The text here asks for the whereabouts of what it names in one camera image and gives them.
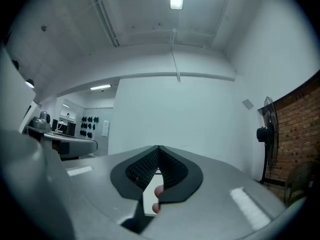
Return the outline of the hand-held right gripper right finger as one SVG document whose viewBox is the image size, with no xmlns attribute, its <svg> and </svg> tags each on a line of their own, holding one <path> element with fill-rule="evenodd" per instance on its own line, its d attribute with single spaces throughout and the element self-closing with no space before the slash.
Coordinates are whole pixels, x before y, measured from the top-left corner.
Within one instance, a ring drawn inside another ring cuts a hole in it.
<svg viewBox="0 0 320 240">
<path fill-rule="evenodd" d="M 151 240 L 237 240 L 254 230 L 230 192 L 242 188 L 274 220 L 286 207 L 272 192 L 236 167 L 170 147 L 202 170 L 201 186 L 181 203 L 164 204 L 141 236 Z"/>
</svg>

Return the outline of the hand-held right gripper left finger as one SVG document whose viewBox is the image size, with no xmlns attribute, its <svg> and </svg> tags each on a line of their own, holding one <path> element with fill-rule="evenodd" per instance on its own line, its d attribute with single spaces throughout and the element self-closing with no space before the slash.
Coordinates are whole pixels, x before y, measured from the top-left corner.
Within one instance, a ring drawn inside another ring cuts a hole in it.
<svg viewBox="0 0 320 240">
<path fill-rule="evenodd" d="M 144 190 L 158 168 L 158 147 L 64 161 L 64 197 L 77 240 L 157 240 Z"/>
</svg>

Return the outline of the person's right hand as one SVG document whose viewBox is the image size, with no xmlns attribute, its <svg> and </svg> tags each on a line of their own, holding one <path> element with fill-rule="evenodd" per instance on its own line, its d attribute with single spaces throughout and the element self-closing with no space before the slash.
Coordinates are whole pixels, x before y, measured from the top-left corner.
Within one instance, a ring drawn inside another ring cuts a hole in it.
<svg viewBox="0 0 320 240">
<path fill-rule="evenodd" d="M 164 185 L 159 185 L 159 186 L 157 186 L 157 187 L 154 189 L 154 195 L 156 196 L 157 199 L 159 199 L 160 194 L 161 194 L 163 191 L 164 191 Z M 152 211 L 153 211 L 154 213 L 156 213 L 156 214 L 159 213 L 159 211 L 160 211 L 160 205 L 159 205 L 158 202 L 157 202 L 157 203 L 154 203 L 154 204 L 152 205 Z"/>
</svg>

